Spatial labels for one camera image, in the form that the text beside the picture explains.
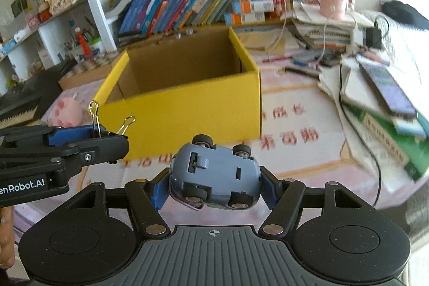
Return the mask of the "gold binder clip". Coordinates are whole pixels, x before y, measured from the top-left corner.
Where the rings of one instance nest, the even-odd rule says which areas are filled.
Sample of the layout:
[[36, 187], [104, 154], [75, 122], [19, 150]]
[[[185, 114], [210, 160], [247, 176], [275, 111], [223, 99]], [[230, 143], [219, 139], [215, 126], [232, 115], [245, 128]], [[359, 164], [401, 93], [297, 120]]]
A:
[[103, 132], [112, 131], [114, 134], [124, 136], [128, 128], [136, 122], [135, 116], [126, 117], [121, 125], [113, 129], [114, 124], [108, 119], [100, 118], [100, 106], [97, 101], [91, 100], [88, 105], [88, 112], [90, 114], [92, 130], [96, 137], [101, 137]]

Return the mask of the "red tassel ornament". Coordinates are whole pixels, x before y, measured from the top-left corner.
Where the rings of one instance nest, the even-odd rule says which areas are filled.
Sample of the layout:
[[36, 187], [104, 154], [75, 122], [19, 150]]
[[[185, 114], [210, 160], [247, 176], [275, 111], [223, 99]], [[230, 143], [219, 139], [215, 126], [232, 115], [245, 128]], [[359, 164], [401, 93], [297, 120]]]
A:
[[80, 43], [80, 46], [82, 47], [82, 51], [84, 53], [84, 57], [86, 59], [90, 58], [92, 52], [90, 50], [90, 47], [87, 44], [87, 41], [85, 40], [85, 38], [84, 38], [84, 36], [82, 34], [82, 31], [81, 31], [80, 27], [76, 27], [75, 28], [75, 32], [76, 32], [76, 37], [78, 38], [78, 42]]

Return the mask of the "grey toy car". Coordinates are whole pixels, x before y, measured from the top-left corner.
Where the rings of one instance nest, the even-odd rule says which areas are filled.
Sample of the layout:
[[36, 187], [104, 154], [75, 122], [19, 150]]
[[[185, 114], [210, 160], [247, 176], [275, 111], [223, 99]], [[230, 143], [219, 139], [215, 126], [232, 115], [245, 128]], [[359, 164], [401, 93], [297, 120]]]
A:
[[226, 210], [253, 207], [262, 191], [261, 170], [251, 148], [214, 144], [198, 134], [174, 155], [169, 167], [169, 193], [196, 210], [205, 205]]

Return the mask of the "row of colourful books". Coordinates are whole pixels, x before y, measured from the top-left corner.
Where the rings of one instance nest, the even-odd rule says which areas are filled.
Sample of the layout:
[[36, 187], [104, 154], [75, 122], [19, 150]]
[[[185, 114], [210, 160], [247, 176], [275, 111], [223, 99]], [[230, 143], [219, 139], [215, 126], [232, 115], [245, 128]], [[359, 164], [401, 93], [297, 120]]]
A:
[[296, 3], [321, 0], [124, 0], [119, 36], [168, 33], [187, 27], [224, 23], [263, 23], [290, 12]]

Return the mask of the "black electronic keyboard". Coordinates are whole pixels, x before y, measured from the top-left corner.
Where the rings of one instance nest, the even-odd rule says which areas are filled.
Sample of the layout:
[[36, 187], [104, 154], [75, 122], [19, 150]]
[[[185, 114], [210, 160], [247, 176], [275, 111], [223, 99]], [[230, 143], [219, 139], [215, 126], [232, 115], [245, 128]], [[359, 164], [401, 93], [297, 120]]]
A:
[[76, 64], [75, 59], [66, 60], [11, 88], [1, 97], [1, 128], [41, 119], [62, 92], [60, 79]]

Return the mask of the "stack of notebooks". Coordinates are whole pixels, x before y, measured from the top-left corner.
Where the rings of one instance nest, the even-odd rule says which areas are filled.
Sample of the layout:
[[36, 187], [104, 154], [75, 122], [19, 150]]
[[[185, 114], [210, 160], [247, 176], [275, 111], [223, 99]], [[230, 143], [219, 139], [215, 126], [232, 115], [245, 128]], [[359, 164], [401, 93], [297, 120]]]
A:
[[355, 28], [364, 40], [368, 30], [380, 30], [380, 49], [366, 41], [354, 47], [341, 101], [411, 179], [428, 175], [428, 31], [369, 10], [330, 20], [310, 5], [297, 5], [293, 20], [300, 36], [324, 55], [349, 43]]

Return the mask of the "yellow cardboard box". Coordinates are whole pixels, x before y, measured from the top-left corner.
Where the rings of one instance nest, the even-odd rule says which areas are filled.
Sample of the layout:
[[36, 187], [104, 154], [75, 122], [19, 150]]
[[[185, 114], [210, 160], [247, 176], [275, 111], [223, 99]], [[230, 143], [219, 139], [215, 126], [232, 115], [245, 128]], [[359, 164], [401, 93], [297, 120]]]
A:
[[172, 154], [196, 134], [218, 144], [262, 133], [260, 71], [232, 28], [130, 46], [94, 96], [100, 118], [128, 116], [128, 160]]

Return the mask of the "white green lidded jar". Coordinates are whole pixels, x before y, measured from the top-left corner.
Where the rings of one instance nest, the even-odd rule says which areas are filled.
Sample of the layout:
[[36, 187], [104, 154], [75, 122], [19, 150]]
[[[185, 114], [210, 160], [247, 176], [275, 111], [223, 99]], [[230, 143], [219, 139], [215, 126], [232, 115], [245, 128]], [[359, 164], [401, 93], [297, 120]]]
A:
[[105, 46], [100, 37], [93, 38], [92, 41], [88, 43], [88, 46], [93, 57], [106, 53]]

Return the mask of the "wooden chess board box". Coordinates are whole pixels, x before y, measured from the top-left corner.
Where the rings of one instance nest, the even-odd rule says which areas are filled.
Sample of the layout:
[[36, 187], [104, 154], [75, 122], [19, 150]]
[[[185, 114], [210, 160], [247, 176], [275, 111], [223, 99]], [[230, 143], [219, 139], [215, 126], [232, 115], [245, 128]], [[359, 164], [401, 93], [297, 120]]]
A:
[[63, 90], [68, 90], [104, 79], [120, 56], [118, 52], [111, 52], [80, 62], [60, 79], [59, 85]]

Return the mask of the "pink checkered table mat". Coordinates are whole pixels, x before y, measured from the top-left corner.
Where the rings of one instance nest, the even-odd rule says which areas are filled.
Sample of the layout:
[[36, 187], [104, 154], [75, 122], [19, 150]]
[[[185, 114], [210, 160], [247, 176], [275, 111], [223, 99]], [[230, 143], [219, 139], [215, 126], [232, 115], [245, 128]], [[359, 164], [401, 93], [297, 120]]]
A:
[[[262, 135], [246, 141], [260, 165], [279, 178], [293, 178], [309, 187], [338, 181], [370, 204], [375, 204], [406, 232], [409, 197], [417, 185], [402, 170], [384, 170], [381, 176], [357, 163], [349, 149], [337, 108], [315, 80], [282, 73], [282, 62], [263, 62], [253, 54], [262, 76]], [[138, 178], [152, 179], [169, 165], [170, 154], [124, 160], [117, 165], [85, 168], [71, 181], [65, 195], [14, 210], [15, 231], [21, 236], [39, 219], [88, 184], [102, 181], [108, 188], [121, 187]]]

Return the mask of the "pink plush pig toy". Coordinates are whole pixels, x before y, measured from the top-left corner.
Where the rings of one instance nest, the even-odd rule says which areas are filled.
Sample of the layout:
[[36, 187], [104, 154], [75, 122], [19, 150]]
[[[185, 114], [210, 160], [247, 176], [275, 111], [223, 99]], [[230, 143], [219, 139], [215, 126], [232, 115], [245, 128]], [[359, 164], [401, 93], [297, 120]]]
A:
[[54, 107], [48, 116], [48, 125], [55, 127], [70, 128], [82, 124], [84, 111], [81, 103], [77, 100], [78, 93], [70, 97], [61, 97], [54, 103]]

